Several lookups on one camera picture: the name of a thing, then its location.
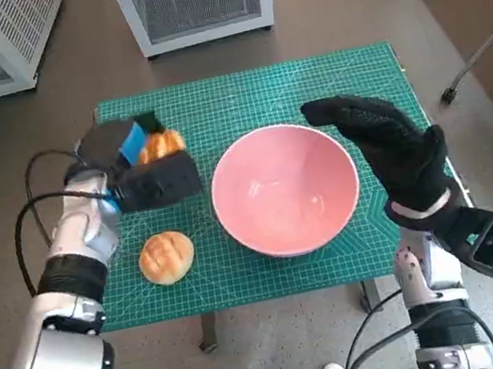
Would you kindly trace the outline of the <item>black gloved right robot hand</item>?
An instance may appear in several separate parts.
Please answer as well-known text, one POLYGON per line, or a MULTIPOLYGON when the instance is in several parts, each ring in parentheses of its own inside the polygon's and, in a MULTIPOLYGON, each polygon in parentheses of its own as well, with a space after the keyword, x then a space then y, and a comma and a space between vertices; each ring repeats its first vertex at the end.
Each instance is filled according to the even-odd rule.
POLYGON ((439 126, 422 130, 394 104, 374 97, 317 99, 302 104, 300 112, 311 126, 335 126, 355 144, 401 213, 431 214, 456 199, 439 126))

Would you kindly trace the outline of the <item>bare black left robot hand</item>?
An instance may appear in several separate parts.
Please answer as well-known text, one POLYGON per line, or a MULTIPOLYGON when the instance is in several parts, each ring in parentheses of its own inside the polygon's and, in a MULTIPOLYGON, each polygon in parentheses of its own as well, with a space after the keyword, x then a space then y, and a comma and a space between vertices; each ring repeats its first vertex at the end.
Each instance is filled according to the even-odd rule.
POLYGON ((93 126, 77 144, 76 153, 89 167, 118 171, 132 167, 148 138, 164 130, 154 111, 109 120, 93 126))

